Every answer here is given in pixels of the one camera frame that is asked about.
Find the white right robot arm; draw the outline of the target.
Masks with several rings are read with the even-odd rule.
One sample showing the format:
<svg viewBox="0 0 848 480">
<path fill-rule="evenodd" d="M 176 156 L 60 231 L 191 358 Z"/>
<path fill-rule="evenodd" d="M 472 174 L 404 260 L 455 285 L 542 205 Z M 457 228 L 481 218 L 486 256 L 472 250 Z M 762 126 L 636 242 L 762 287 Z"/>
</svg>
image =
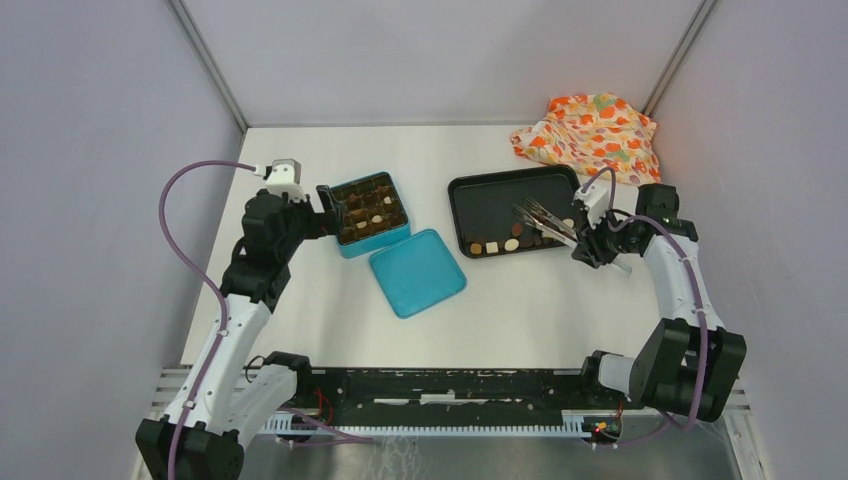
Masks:
<svg viewBox="0 0 848 480">
<path fill-rule="evenodd" d="M 593 268 L 637 254 L 653 282 L 660 320 L 634 358 L 597 351 L 597 370 L 577 382 L 580 400 L 602 408 L 620 392 L 642 406 L 714 422 L 723 413 L 747 354 L 711 306 L 699 267 L 698 233 L 681 219 L 674 187 L 643 185 L 634 213 L 617 218 L 611 190 L 593 183 L 574 195 L 573 259 Z"/>
</svg>

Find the teal chocolate tin box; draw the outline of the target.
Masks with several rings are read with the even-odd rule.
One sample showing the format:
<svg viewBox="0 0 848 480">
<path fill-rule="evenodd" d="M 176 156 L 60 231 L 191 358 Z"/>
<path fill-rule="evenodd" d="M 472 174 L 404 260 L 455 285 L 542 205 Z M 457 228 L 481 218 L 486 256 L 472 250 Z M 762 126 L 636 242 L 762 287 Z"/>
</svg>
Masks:
<svg viewBox="0 0 848 480">
<path fill-rule="evenodd" d="M 340 204 L 340 255 L 352 259 L 381 250 L 411 236 L 411 225 L 391 175 L 377 172 L 330 189 Z"/>
</svg>

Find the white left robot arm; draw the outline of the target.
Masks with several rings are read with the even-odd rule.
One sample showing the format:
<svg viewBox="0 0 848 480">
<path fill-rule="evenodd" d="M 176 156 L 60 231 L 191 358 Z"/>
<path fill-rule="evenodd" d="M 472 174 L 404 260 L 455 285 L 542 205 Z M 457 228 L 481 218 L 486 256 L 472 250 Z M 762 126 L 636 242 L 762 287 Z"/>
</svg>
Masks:
<svg viewBox="0 0 848 480">
<path fill-rule="evenodd" d="M 289 263 L 306 240 L 339 234 L 341 203 L 316 188 L 323 209 L 286 191 L 262 189 L 245 205 L 243 235 L 216 285 L 220 312 L 181 389 L 158 420 L 135 434 L 154 479 L 236 479 L 247 447 L 284 403 L 306 405 L 314 394 L 304 355 L 273 352 L 244 390 L 236 389 L 247 356 L 291 278 Z"/>
</svg>

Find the steel tongs with white handle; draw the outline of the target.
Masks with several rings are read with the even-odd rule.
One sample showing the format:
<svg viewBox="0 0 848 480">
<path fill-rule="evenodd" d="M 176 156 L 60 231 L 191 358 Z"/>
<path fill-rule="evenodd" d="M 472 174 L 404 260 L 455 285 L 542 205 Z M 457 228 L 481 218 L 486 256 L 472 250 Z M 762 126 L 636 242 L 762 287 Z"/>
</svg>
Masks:
<svg viewBox="0 0 848 480">
<path fill-rule="evenodd" d="M 540 202 L 530 196 L 526 196 L 522 204 L 513 204 L 512 212 L 522 223 L 539 231 L 542 237 L 556 240 L 573 251 L 576 247 L 577 241 L 576 224 L 580 220 L 588 220 L 590 225 L 595 227 L 602 219 L 606 219 L 612 229 L 614 226 L 612 224 L 613 220 L 617 220 L 615 218 L 616 214 L 622 212 L 614 207 L 615 195 L 611 194 L 606 210 L 597 218 L 597 222 L 592 224 L 589 217 L 589 208 L 582 201 L 578 201 L 577 204 L 579 217 L 575 221 L 574 226 L 569 226 L 566 223 L 566 219 L 557 217 L 546 209 Z M 629 214 L 626 212 L 622 213 L 626 218 L 629 217 Z M 615 266 L 621 270 L 625 276 L 629 277 L 632 274 L 632 267 L 625 261 L 620 260 L 619 255 L 610 265 Z"/>
</svg>

